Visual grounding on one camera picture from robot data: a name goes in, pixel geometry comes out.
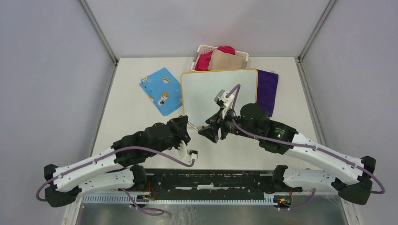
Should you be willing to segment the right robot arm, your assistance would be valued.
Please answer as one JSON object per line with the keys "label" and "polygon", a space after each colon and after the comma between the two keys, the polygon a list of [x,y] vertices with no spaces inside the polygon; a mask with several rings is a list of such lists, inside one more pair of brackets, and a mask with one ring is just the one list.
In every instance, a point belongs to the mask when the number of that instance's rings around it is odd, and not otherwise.
{"label": "right robot arm", "polygon": [[206,120],[198,134],[217,143],[228,134],[258,140],[265,151],[303,160],[318,170],[295,169],[278,165],[271,178],[276,191],[316,189],[336,191],[338,196],[365,205],[372,193],[372,175],[376,160],[370,156],[350,157],[311,141],[296,129],[273,121],[257,103],[244,105],[240,115],[221,108]]}

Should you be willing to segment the yellow framed whiteboard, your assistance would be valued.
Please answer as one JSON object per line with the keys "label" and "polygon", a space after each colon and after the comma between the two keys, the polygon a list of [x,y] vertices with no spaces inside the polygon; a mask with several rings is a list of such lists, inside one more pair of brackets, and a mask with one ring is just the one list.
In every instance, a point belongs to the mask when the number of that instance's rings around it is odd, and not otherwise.
{"label": "yellow framed whiteboard", "polygon": [[237,84],[240,90],[234,110],[257,100],[258,71],[254,68],[237,70],[216,70],[186,72],[181,74],[183,115],[197,127],[205,126],[205,120],[214,115],[220,107],[214,101],[221,91],[231,91]]}

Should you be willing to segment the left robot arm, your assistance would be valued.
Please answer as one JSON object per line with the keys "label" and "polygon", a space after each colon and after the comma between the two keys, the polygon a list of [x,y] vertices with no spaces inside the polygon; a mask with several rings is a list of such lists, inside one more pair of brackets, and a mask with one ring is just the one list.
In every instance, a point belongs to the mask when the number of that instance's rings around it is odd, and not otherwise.
{"label": "left robot arm", "polygon": [[44,167],[45,183],[36,192],[36,199],[57,208],[73,203],[77,198],[106,189],[134,188],[142,191],[147,186],[141,163],[154,156],[163,156],[186,167],[190,163],[165,153],[176,149],[187,153],[191,138],[187,131],[188,116],[155,123],[143,131],[124,136],[103,152],[67,166],[48,164]]}

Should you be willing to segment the white marker pen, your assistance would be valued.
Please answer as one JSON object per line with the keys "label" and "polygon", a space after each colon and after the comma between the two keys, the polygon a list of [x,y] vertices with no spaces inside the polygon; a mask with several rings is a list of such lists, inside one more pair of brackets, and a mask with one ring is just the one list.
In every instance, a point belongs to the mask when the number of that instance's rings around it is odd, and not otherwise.
{"label": "white marker pen", "polygon": [[190,122],[188,122],[188,125],[191,127],[191,128],[193,128],[193,129],[195,129],[196,131],[199,131],[200,129],[201,129],[201,126],[195,126],[194,124],[192,124],[192,123],[190,123]]}

